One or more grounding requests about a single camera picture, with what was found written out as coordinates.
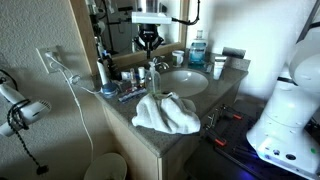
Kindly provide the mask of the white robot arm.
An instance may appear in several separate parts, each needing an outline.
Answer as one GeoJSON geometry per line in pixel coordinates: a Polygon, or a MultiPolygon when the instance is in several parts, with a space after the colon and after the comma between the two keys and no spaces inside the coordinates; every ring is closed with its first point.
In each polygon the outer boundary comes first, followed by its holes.
{"type": "Polygon", "coordinates": [[[200,20],[200,0],[197,0],[197,14],[194,21],[177,19],[161,12],[158,0],[139,0],[138,5],[138,10],[131,13],[131,23],[138,26],[138,35],[133,38],[133,41],[141,50],[146,52],[147,58],[150,58],[151,52],[156,50],[164,41],[158,33],[160,25],[178,22],[191,26],[200,20]]]}

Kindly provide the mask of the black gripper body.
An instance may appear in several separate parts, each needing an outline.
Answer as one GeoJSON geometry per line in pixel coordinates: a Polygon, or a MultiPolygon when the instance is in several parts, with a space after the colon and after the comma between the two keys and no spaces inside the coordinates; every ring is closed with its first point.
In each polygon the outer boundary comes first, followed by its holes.
{"type": "Polygon", "coordinates": [[[164,41],[158,34],[155,24],[139,24],[138,35],[133,38],[136,45],[144,51],[153,51],[164,41]]]}

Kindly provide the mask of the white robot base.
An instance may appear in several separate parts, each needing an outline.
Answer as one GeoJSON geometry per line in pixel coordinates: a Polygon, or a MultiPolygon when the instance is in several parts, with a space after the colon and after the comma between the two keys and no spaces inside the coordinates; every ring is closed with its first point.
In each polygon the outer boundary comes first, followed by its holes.
{"type": "Polygon", "coordinates": [[[320,144],[305,130],[320,107],[320,27],[299,41],[246,138],[260,159],[319,180],[320,144]]]}

